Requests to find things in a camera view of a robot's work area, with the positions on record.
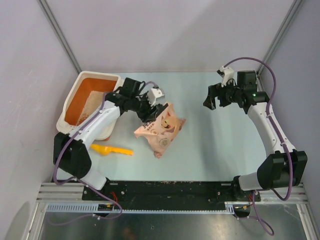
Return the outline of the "yellow plastic litter scoop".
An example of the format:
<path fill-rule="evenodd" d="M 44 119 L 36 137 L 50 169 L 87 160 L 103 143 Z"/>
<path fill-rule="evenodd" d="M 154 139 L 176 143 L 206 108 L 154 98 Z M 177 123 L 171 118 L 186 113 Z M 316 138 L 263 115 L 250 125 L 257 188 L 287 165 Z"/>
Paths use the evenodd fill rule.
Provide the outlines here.
<path fill-rule="evenodd" d="M 91 144 L 90 149 L 94 152 L 98 153 L 101 156 L 107 156 L 112 153 L 123 154 L 128 156 L 133 156 L 134 151 L 130 149 L 114 147 L 114 146 L 104 146 L 99 144 Z"/>

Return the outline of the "white orange litter box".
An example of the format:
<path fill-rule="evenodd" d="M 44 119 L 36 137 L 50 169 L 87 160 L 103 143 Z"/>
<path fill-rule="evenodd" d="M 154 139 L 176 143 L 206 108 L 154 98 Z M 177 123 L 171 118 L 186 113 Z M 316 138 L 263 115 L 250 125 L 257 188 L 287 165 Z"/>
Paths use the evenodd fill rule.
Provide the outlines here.
<path fill-rule="evenodd" d="M 67 134 L 79 126 L 76 123 L 91 91 L 112 92 L 123 83 L 124 80 L 117 74 L 82 71 L 64 102 L 56 129 Z"/>

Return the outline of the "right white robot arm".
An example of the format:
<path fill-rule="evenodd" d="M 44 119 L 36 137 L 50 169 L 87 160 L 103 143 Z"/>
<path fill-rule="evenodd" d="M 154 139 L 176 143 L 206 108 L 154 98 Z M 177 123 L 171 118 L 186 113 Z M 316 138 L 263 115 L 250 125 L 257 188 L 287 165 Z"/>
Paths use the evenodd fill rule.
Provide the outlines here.
<path fill-rule="evenodd" d="M 298 151 L 284 134 L 271 99 L 266 92 L 258 90 L 255 71 L 235 72 L 230 67 L 221 67 L 217 73 L 222 81 L 208 87 L 203 106 L 215 110 L 216 100 L 220 107 L 236 103 L 254 123 L 266 154 L 266 159 L 256 172 L 234 177 L 231 196 L 242 201 L 249 191 L 271 190 L 276 193 L 279 188 L 287 188 L 285 196 L 276 193 L 279 199 L 287 201 L 292 188 L 301 182 L 308 161 L 307 154 Z"/>

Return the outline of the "pink cat litter bag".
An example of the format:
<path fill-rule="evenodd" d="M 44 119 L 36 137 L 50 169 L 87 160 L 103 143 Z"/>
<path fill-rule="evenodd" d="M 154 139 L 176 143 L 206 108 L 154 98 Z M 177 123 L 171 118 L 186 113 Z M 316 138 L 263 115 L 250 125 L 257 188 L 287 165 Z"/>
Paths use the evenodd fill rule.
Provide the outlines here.
<path fill-rule="evenodd" d="M 136 138 L 144 137 L 148 141 L 154 156 L 158 159 L 163 156 L 186 122 L 185 118 L 177 116 L 171 102 L 167 104 L 155 121 L 144 123 L 134 131 Z"/>

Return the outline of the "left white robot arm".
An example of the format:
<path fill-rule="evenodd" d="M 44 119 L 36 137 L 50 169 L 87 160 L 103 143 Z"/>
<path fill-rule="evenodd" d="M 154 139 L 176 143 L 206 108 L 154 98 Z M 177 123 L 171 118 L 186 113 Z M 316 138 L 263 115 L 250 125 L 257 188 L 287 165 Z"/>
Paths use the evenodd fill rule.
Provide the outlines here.
<path fill-rule="evenodd" d="M 68 182 L 57 178 L 58 171 L 62 170 L 70 175 L 70 180 L 92 187 L 98 199 L 105 200 L 110 196 L 107 178 L 92 165 L 89 149 L 102 130 L 123 113 L 135 112 L 143 123 L 151 123 L 168 107 L 165 92 L 157 84 L 143 92 L 147 85 L 148 82 L 127 77 L 116 90 L 103 94 L 100 107 L 84 122 L 69 133 L 55 135 L 53 181 L 57 185 Z"/>

